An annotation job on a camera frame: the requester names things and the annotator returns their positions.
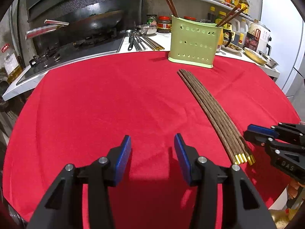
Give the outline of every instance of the white countertop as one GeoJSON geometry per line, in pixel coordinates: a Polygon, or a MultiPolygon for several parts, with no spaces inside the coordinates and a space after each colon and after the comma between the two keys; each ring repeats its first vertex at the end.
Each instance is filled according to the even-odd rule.
{"type": "MultiPolygon", "coordinates": [[[[171,33],[156,33],[154,36],[150,36],[151,39],[153,39],[155,42],[157,42],[158,44],[162,45],[165,49],[163,51],[170,51],[170,40],[171,40],[171,33]]],[[[128,52],[135,52],[135,47],[131,50],[131,51],[128,51],[128,46],[129,46],[129,38],[128,37],[125,37],[124,40],[123,40],[123,43],[122,43],[122,46],[119,50],[118,53],[128,53],[128,52]]],[[[242,56],[237,56],[237,55],[234,55],[232,53],[229,53],[229,52],[225,52],[223,50],[220,50],[219,53],[216,53],[217,56],[223,56],[223,57],[227,57],[227,58],[232,58],[232,59],[239,59],[239,60],[243,60],[243,61],[247,61],[247,62],[250,62],[250,63],[253,63],[253,64],[256,64],[257,66],[259,66],[268,76],[271,76],[271,77],[275,77],[275,78],[278,78],[280,73],[274,68],[274,69],[271,69],[269,68],[268,66],[266,65],[259,65],[257,63],[255,63],[254,61],[252,61],[251,59],[249,59],[244,53],[242,53],[242,56]]],[[[90,58],[96,58],[96,57],[99,57],[99,56],[92,56],[92,57],[87,57],[86,59],[90,59],[90,58]]],[[[79,59],[79,60],[75,60],[75,61],[71,61],[67,64],[72,64],[72,63],[75,63],[75,62],[79,62],[79,61],[82,61],[83,59],[79,59]]],[[[48,73],[49,70],[43,72],[43,73],[40,73],[20,84],[17,85],[17,82],[21,79],[21,77],[30,69],[30,65],[27,66],[24,71],[20,74],[20,76],[18,78],[16,78],[15,81],[13,81],[11,83],[11,85],[8,87],[8,89],[6,90],[6,92],[3,94],[3,99],[5,101],[7,101],[8,99],[11,99],[13,98],[14,96],[16,95],[19,95],[19,94],[22,94],[24,93],[25,91],[28,91],[28,90],[31,90],[31,89],[34,89],[38,83],[40,82],[40,80],[44,77],[44,75],[46,73],[48,73]]]]}

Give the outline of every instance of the plastic basket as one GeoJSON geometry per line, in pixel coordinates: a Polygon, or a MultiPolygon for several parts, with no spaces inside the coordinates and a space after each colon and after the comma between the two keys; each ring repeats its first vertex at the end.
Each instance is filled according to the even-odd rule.
{"type": "Polygon", "coordinates": [[[215,26],[173,16],[168,60],[212,68],[222,30],[222,27],[215,26]]]}

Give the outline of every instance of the white rice cooker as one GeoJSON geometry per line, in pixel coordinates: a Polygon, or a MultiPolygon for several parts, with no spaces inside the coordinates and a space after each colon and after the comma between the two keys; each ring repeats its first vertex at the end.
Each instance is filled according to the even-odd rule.
{"type": "Polygon", "coordinates": [[[270,30],[261,22],[258,20],[254,20],[253,23],[251,23],[248,33],[255,35],[257,29],[260,30],[260,38],[258,41],[258,46],[256,52],[259,53],[260,51],[270,56],[271,53],[271,46],[268,45],[269,41],[271,41],[270,37],[270,30]]]}

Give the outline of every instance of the gas stove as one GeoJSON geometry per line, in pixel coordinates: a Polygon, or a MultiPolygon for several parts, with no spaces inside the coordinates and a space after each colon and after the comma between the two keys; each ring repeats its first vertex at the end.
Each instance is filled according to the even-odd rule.
{"type": "Polygon", "coordinates": [[[30,60],[31,68],[17,82],[17,85],[53,68],[90,59],[97,56],[117,53],[122,45],[124,32],[112,29],[108,33],[95,34],[86,39],[64,46],[55,44],[48,47],[44,54],[30,60]]]}

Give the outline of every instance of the plastic jug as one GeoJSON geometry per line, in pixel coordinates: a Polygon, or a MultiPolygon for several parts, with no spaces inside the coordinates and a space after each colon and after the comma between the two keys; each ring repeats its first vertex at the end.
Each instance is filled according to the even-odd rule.
{"type": "MultiPolygon", "coordinates": [[[[227,24],[227,29],[231,30],[232,33],[232,44],[238,45],[239,41],[239,36],[240,36],[240,22],[236,19],[232,19],[228,24],[227,24]]],[[[228,39],[229,35],[225,33],[225,38],[228,39]]]]}
{"type": "Polygon", "coordinates": [[[242,18],[242,22],[240,23],[240,37],[238,41],[238,46],[243,48],[246,40],[246,35],[248,32],[248,24],[244,18],[242,18]]]}

